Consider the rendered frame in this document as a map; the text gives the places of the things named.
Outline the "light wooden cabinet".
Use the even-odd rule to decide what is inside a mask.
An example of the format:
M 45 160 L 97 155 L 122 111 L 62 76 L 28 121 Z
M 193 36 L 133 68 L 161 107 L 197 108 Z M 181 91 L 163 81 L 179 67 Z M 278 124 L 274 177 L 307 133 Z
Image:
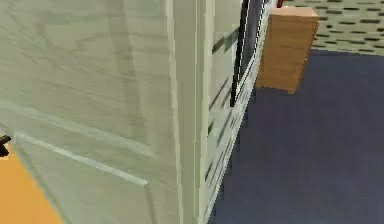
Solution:
M 311 7 L 274 8 L 268 20 L 256 87 L 294 94 L 302 80 L 318 26 L 319 15 Z

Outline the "pale green room door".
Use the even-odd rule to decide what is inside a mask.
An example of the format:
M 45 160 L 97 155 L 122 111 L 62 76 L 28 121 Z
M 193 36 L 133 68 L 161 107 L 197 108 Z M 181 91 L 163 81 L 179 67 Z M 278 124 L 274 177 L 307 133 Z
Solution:
M 0 133 L 62 224 L 207 224 L 214 0 L 0 0 Z

